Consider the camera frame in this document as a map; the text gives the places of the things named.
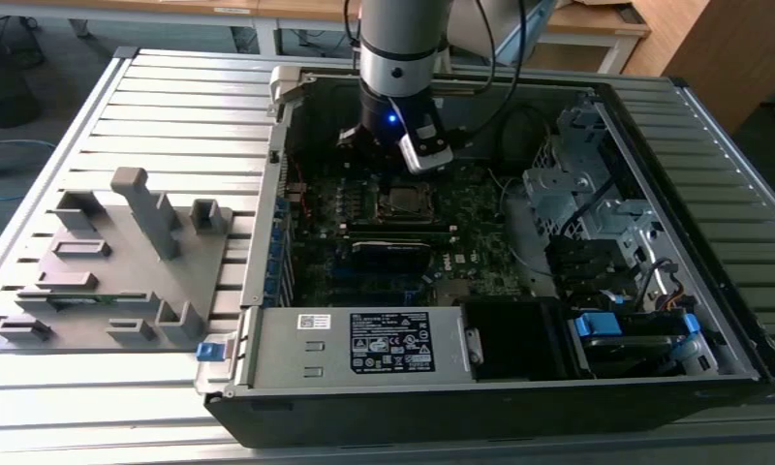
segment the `black cable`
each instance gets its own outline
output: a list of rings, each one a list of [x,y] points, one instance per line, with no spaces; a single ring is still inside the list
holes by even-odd
[[[356,39],[355,42],[359,44],[359,39],[361,38],[361,24],[359,24],[359,27],[356,28]],[[356,48],[355,48],[355,44],[349,45],[349,54],[352,55],[352,69],[356,69]]]
[[[349,40],[349,45],[352,46],[356,42],[355,38],[352,37],[352,31],[349,30],[349,0],[345,0],[345,5],[343,6],[343,15],[345,16],[345,34],[347,39]]]
[[[488,15],[485,14],[485,8],[481,6],[481,0],[473,0],[476,4],[476,9],[479,10],[479,15],[481,16],[481,22],[485,26],[485,33],[488,34],[488,43],[491,44],[491,70],[488,71],[488,80],[481,87],[473,90],[473,95],[479,95],[491,90],[493,85],[493,78],[496,77],[496,43],[493,42],[493,32],[491,31],[491,22],[488,21]]]
[[[643,310],[643,299],[646,296],[646,291],[648,291],[648,284],[651,283],[651,278],[655,275],[655,271],[658,270],[658,268],[660,266],[663,266],[664,264],[671,264],[671,263],[672,263],[671,259],[668,259],[667,257],[662,257],[648,267],[648,271],[646,271],[646,276],[643,276],[643,281],[642,281],[640,287],[638,288],[636,299],[635,299],[635,304],[634,304],[634,311],[635,312],[639,312]]]
[[[516,85],[519,84],[519,72],[521,71],[521,64],[524,62],[525,55],[525,36],[528,35],[528,20],[525,17],[525,2],[524,0],[516,0],[516,7],[519,9],[519,51],[516,54],[516,65],[513,66],[513,76],[511,78],[511,86],[508,88],[508,93],[505,98],[500,103],[488,119],[468,133],[468,139],[473,138],[479,133],[481,133],[493,123],[499,115],[503,113],[511,99],[513,98],[513,93],[516,91]]]
[[[503,116],[503,120],[496,127],[496,134],[493,137],[493,151],[491,153],[491,162],[492,165],[499,165],[505,160],[505,145],[504,145],[504,137],[505,137],[505,129],[508,128],[511,117],[520,113],[525,116],[528,122],[536,127],[539,126],[540,129],[545,130],[545,137],[551,137],[551,121],[548,116],[540,111],[539,108],[533,107],[531,104],[524,102],[517,103],[511,109],[505,112]],[[531,134],[523,133],[523,145],[528,147],[528,138]]]
[[[580,217],[585,214],[585,212],[589,211],[593,204],[599,202],[602,197],[606,195],[606,191],[608,191],[608,189],[611,189],[611,187],[614,185],[615,185],[615,177],[611,176],[608,178],[608,180],[603,183],[603,185],[599,186],[599,189],[596,189],[596,191],[593,191],[593,194],[591,194],[591,198],[585,201],[585,203],[583,203],[583,205],[580,205],[580,208],[577,208],[577,211],[575,211],[571,214],[571,216],[565,220],[565,223],[563,223],[563,226],[559,229],[559,232],[556,233],[556,235],[559,235],[559,236],[565,235],[565,231],[568,230],[568,228],[571,228],[571,225],[573,225],[575,221],[577,221],[580,219]]]

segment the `wooden desk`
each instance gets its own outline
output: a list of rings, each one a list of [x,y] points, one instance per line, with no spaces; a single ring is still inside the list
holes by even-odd
[[[626,73],[684,78],[732,133],[775,91],[775,0],[634,0],[655,33]]]
[[[343,0],[0,0],[0,15],[253,27],[261,55],[277,55],[280,29],[344,30],[341,5]],[[351,21],[357,11],[359,0],[352,0]],[[606,47],[598,71],[620,73],[648,31],[646,25],[624,23],[610,7],[573,4],[553,12],[540,43]]]

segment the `floor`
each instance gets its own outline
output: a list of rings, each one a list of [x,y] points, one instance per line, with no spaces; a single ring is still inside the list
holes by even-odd
[[[77,39],[65,19],[38,18],[37,41],[48,62],[25,73],[43,114],[31,123],[0,130],[0,140],[41,139],[57,143],[92,91],[108,59],[121,46],[214,52],[254,52],[250,29],[177,24],[92,21],[93,36]],[[298,46],[294,31],[282,31],[282,51],[305,56],[349,57],[347,41],[337,32],[309,33],[310,46]],[[775,189],[775,119],[756,111],[735,136]],[[48,160],[42,146],[0,145],[0,197],[21,196]],[[0,201],[0,232],[19,201]]]

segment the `table leg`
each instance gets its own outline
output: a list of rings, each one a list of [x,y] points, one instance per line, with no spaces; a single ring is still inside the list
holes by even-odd
[[[603,58],[599,70],[596,70],[607,75],[618,75],[623,72],[630,56],[632,56],[634,47],[639,41],[638,36],[619,36],[615,39],[615,45],[608,48],[606,58]]]
[[[72,26],[72,31],[74,31],[74,35],[84,39],[92,35],[89,32],[89,20],[88,19],[70,19],[68,23]]]
[[[280,55],[280,36],[274,18],[256,17],[253,22],[258,34],[258,53],[266,56]]]

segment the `motherboard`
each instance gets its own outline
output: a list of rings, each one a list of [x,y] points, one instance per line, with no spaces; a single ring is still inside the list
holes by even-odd
[[[447,306],[527,293],[488,169],[464,163],[385,186],[355,163],[301,158],[288,183],[294,305]]]

